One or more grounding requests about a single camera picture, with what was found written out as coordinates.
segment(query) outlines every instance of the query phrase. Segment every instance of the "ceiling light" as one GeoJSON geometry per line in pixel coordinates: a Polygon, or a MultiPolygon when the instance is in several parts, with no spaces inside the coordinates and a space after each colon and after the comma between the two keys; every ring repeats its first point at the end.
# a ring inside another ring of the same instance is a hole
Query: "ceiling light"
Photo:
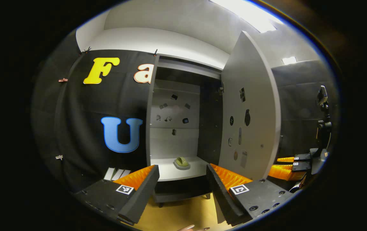
{"type": "Polygon", "coordinates": [[[297,63],[296,57],[294,57],[294,56],[288,57],[288,58],[282,58],[282,61],[283,61],[284,65],[297,63]]]}
{"type": "Polygon", "coordinates": [[[246,0],[210,0],[229,11],[232,11],[260,33],[264,33],[271,30],[276,30],[276,28],[270,23],[270,21],[283,24],[279,19],[266,12],[265,10],[259,8],[255,4],[246,0]]]}

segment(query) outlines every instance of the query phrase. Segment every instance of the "white shelf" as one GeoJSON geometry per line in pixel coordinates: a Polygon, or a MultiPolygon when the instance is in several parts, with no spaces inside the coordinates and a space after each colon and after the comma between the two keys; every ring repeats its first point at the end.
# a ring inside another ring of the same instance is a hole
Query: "white shelf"
{"type": "Polygon", "coordinates": [[[206,165],[208,163],[199,157],[185,157],[186,161],[190,164],[188,170],[177,169],[173,164],[175,159],[151,159],[151,165],[157,164],[159,167],[158,181],[182,180],[206,174],[206,165]]]}

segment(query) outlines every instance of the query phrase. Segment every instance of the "cabinet door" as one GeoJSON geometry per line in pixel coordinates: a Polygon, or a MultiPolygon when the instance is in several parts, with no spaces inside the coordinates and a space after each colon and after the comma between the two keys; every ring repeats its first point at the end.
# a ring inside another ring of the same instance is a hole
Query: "cabinet door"
{"type": "Polygon", "coordinates": [[[279,145],[279,93],[267,60],[245,31],[229,56],[221,80],[219,166],[253,180],[267,177],[279,145]]]}

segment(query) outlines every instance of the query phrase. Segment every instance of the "yellow letter f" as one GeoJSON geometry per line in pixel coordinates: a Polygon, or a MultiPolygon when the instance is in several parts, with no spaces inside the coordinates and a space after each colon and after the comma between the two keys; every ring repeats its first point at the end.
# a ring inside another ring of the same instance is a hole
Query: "yellow letter f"
{"type": "Polygon", "coordinates": [[[107,76],[111,70],[111,64],[117,66],[119,64],[119,58],[96,58],[94,59],[94,65],[86,79],[84,79],[84,84],[99,84],[102,79],[99,77],[102,72],[102,76],[107,76]]]}

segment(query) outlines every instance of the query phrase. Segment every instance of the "yellow floor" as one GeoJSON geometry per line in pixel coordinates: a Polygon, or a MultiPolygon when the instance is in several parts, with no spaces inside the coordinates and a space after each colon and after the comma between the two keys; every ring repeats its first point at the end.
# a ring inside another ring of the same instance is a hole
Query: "yellow floor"
{"type": "Polygon", "coordinates": [[[210,231],[232,228],[226,221],[218,224],[213,194],[210,199],[198,196],[184,201],[164,203],[162,208],[151,197],[141,219],[133,227],[143,231],[177,231],[188,225],[195,229],[210,227],[210,231]]]}

